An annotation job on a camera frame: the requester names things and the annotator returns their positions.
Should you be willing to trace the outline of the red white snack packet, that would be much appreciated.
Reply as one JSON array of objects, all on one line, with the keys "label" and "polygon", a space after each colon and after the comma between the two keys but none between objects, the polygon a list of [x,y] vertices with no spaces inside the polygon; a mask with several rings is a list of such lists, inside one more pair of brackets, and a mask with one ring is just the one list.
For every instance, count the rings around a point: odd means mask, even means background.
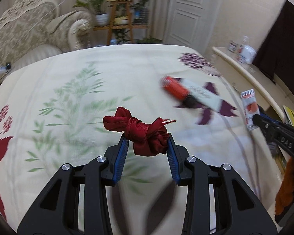
[{"label": "red white snack packet", "polygon": [[240,94],[240,97],[244,108],[246,126],[248,130],[253,130],[257,126],[253,124],[252,118],[255,114],[260,114],[255,92],[253,89],[246,90]]}]

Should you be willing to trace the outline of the white paper envelope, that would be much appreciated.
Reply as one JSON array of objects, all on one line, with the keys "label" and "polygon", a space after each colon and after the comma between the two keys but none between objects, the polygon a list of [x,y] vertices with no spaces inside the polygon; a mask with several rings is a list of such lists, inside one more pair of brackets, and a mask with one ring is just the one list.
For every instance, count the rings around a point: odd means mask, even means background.
[{"label": "white paper envelope", "polygon": [[214,111],[220,111],[222,105],[222,99],[220,96],[187,79],[181,79],[181,85],[188,89],[196,101],[211,108]]}]

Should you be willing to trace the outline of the red can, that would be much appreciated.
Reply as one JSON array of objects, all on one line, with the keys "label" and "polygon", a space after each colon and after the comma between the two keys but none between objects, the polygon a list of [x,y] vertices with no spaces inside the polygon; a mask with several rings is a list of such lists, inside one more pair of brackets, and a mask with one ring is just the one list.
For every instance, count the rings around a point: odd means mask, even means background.
[{"label": "red can", "polygon": [[197,101],[190,94],[189,90],[183,87],[178,80],[165,76],[160,81],[162,88],[171,95],[175,100],[179,101],[180,107],[197,108]]}]

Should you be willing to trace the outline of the dark red satin cloth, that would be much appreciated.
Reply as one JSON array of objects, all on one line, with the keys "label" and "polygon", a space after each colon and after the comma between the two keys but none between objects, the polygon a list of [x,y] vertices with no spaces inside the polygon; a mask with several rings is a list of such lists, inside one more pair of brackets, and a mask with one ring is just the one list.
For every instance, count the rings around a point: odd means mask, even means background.
[{"label": "dark red satin cloth", "polygon": [[169,133],[166,125],[175,121],[159,117],[146,124],[133,117],[126,108],[118,107],[114,116],[103,117],[103,126],[108,131],[124,133],[124,137],[133,142],[135,155],[156,156],[167,153]]}]

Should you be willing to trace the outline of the yellow blue book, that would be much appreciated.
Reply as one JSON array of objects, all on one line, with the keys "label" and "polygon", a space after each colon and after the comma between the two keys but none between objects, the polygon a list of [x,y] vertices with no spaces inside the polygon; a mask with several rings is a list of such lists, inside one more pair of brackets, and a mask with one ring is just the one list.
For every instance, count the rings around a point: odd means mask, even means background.
[{"label": "yellow blue book", "polygon": [[287,122],[294,127],[294,111],[283,105],[283,110],[286,115]]}]

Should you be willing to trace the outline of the cream tv cabinet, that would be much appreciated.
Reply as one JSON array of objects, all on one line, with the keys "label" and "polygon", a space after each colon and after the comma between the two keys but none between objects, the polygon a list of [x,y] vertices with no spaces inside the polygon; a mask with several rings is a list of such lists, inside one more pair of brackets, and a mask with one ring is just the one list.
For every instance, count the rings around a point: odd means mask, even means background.
[{"label": "cream tv cabinet", "polygon": [[240,64],[224,47],[212,47],[212,63],[239,93],[254,89],[258,105],[268,114],[286,120],[284,107],[294,113],[294,95],[278,76],[269,80],[256,66]]}]

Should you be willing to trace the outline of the dark television cover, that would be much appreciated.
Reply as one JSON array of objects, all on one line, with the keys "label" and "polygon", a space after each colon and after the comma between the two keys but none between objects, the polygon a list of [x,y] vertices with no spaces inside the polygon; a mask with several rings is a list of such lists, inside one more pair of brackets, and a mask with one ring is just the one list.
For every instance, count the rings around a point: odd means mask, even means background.
[{"label": "dark television cover", "polygon": [[260,46],[253,65],[271,81],[277,75],[294,95],[294,5],[288,0]]}]

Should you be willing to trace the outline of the white detergent bottle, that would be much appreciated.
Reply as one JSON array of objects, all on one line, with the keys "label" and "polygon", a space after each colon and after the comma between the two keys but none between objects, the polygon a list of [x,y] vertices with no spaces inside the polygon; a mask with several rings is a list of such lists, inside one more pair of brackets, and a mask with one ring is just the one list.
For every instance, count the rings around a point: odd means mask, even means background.
[{"label": "white detergent bottle", "polygon": [[240,53],[239,61],[243,64],[252,64],[256,53],[254,48],[249,45],[244,45]]}]

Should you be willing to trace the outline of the small dark jar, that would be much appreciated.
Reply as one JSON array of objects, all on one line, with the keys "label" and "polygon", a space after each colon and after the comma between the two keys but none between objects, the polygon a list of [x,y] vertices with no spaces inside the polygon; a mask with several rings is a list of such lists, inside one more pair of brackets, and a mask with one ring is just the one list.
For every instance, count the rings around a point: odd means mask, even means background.
[{"label": "small dark jar", "polygon": [[229,53],[234,53],[234,52],[236,51],[236,49],[237,49],[237,45],[238,45],[238,43],[237,43],[236,41],[231,40],[231,41],[229,42],[229,45],[228,45],[227,51],[228,51]]}]

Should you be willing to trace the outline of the floral cream tablecloth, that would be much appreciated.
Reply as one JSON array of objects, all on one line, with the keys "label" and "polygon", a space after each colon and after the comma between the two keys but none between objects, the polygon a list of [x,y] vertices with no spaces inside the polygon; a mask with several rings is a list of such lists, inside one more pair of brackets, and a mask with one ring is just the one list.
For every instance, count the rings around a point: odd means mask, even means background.
[{"label": "floral cream tablecloth", "polygon": [[[161,86],[170,76],[220,96],[219,112],[180,107]],[[16,230],[64,163],[89,163],[118,143],[104,116],[118,107],[146,124],[157,118],[175,143],[203,162],[229,163],[274,213],[281,180],[261,130],[248,130],[240,93],[195,50],[106,46],[53,56],[12,72],[0,86],[0,214]]]}]

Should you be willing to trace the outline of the white panel door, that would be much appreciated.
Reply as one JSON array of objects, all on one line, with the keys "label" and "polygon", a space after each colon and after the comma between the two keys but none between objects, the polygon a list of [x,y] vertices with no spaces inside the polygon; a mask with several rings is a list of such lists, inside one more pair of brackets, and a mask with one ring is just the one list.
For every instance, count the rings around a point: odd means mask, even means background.
[{"label": "white panel door", "polygon": [[163,43],[204,54],[222,0],[170,0]]}]

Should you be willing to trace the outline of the white power strip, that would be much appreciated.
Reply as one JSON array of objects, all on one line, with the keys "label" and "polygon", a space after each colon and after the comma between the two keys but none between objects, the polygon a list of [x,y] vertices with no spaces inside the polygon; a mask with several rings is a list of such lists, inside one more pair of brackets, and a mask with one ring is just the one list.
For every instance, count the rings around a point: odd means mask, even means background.
[{"label": "white power strip", "polygon": [[0,75],[6,75],[11,69],[11,64],[6,63],[4,66],[0,66]]}]

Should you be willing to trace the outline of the wooden plant stand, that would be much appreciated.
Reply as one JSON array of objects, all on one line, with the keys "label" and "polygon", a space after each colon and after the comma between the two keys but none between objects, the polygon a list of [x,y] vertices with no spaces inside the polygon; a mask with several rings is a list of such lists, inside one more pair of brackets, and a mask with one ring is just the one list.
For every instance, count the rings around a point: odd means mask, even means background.
[{"label": "wooden plant stand", "polygon": [[[117,7],[119,5],[123,5],[126,11],[126,16],[118,16],[116,17]],[[148,23],[134,23],[132,21],[132,13],[131,13],[131,5],[133,5],[132,1],[111,1],[111,15],[109,18],[109,22],[104,26],[99,26],[97,23],[96,26],[93,27],[93,31],[101,31],[107,30],[107,45],[110,45],[112,40],[112,35],[114,30],[125,29],[124,34],[130,33],[129,42],[134,43],[134,29],[148,29]]]}]

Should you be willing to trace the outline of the cream ornate sofa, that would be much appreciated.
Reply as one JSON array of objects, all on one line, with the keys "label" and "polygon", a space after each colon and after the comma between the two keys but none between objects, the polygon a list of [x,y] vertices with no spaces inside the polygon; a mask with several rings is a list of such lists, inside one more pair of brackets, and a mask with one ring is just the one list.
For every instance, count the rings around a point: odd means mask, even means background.
[{"label": "cream ornate sofa", "polygon": [[91,14],[64,15],[55,0],[15,1],[0,18],[0,67],[12,73],[45,58],[89,48]]}]

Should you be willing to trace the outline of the potted plant white pot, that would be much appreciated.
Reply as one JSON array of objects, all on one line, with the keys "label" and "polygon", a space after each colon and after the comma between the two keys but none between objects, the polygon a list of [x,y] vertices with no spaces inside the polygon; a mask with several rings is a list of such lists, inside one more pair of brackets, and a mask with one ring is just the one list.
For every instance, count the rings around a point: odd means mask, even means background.
[{"label": "potted plant white pot", "polygon": [[106,26],[109,21],[106,0],[76,0],[73,7],[86,9],[94,17],[95,26]]}]

